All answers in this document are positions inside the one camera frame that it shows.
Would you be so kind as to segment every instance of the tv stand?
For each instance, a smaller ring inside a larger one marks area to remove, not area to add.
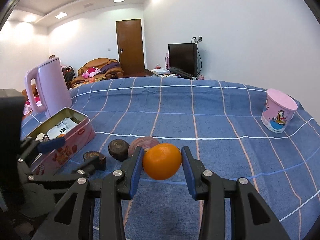
[[[191,74],[188,74],[178,68],[175,68],[175,67],[171,67],[169,68],[170,72],[172,74],[177,74],[177,75],[180,75],[182,78],[185,78],[185,79],[194,79],[194,77],[191,75]]]

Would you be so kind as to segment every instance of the pink electric kettle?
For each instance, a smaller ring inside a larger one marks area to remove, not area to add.
[[[31,80],[33,78],[36,81],[36,88],[42,106],[37,106],[34,99],[31,88]],[[47,118],[66,106],[70,107],[72,104],[58,57],[29,70],[25,76],[25,86],[32,110],[36,113],[45,112]]]

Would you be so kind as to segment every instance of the orange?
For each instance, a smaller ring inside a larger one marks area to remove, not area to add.
[[[179,149],[170,143],[153,146],[145,153],[142,160],[144,171],[156,180],[172,177],[178,171],[181,162]]]

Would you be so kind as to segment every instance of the red onion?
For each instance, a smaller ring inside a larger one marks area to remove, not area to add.
[[[130,144],[128,149],[128,155],[131,157],[137,146],[142,147],[144,151],[147,152],[150,148],[156,146],[157,144],[159,144],[158,140],[150,136],[137,138],[133,140]]]

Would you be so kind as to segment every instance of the dark round fruit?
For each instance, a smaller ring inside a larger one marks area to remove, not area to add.
[[[95,151],[86,152],[83,154],[83,160],[86,161],[95,156],[99,156],[99,167],[97,167],[98,170],[104,171],[106,169],[106,164],[107,164],[106,157],[100,152],[95,152]]]
[[[110,155],[120,162],[128,158],[128,149],[129,143],[124,140],[113,140],[108,145]]]
[[[144,149],[145,152],[150,150],[153,146],[156,146],[159,144],[159,141],[156,138],[153,138],[151,136],[145,136],[140,137],[132,141],[132,143],[129,146],[128,155],[130,157],[133,156],[133,153],[137,146],[140,146]]]

